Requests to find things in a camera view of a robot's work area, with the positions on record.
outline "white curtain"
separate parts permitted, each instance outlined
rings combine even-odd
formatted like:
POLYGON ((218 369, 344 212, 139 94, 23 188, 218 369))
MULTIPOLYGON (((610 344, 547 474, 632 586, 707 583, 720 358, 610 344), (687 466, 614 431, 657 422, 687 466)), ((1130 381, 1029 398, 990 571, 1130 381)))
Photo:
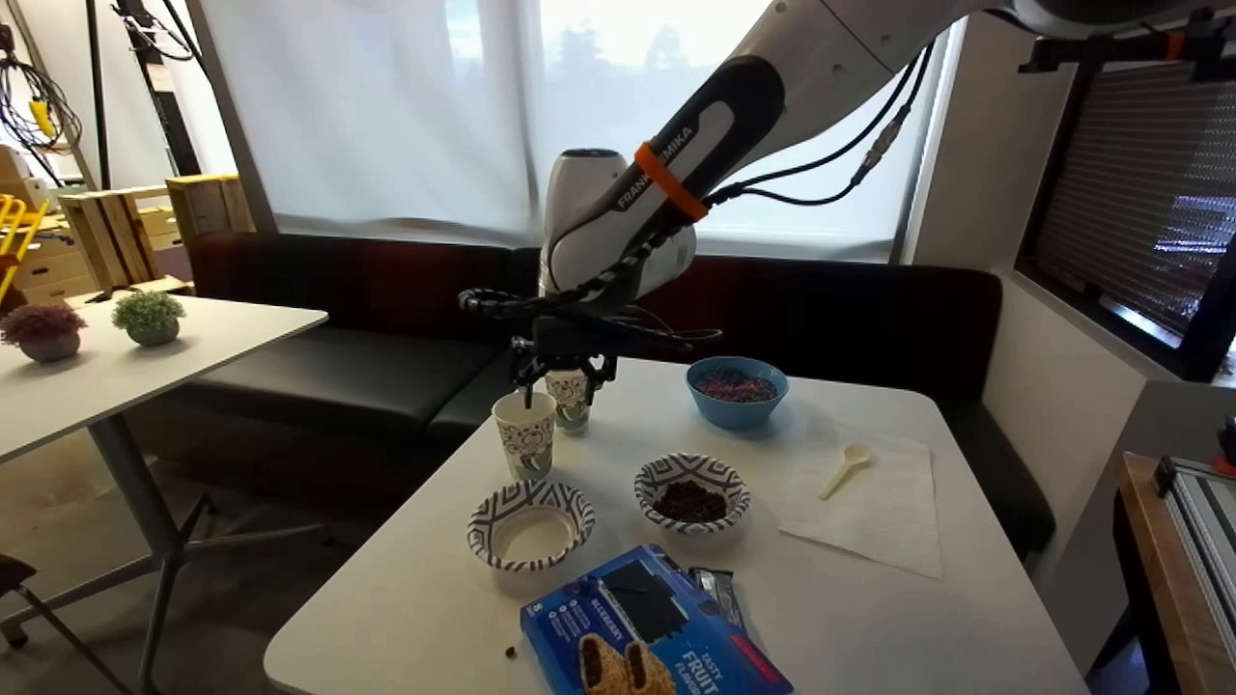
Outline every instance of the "white curtain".
MULTIPOLYGON (((560 152, 631 154, 763 13, 763 0, 192 3, 282 233, 474 233, 517 243, 536 243, 536 202, 560 152)), ((881 98, 752 170, 833 152, 881 98)), ((883 260, 904 221, 926 103, 931 90, 888 158, 843 206, 729 202, 698 223, 702 246, 883 260)), ((833 193, 860 154, 865 145, 775 188, 833 193)))

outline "patterned cup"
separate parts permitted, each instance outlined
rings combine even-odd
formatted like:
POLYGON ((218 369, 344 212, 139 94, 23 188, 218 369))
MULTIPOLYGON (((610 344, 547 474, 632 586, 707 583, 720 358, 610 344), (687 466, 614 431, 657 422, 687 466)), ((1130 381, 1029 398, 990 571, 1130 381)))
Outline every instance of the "patterned cup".
POLYGON ((512 390, 494 402, 492 417, 499 426, 512 478, 543 478, 554 466, 554 398, 533 393, 528 402, 527 390, 512 390))
POLYGON ((588 429, 588 376, 582 369, 547 369, 543 390, 554 393, 554 417, 565 431, 588 429))

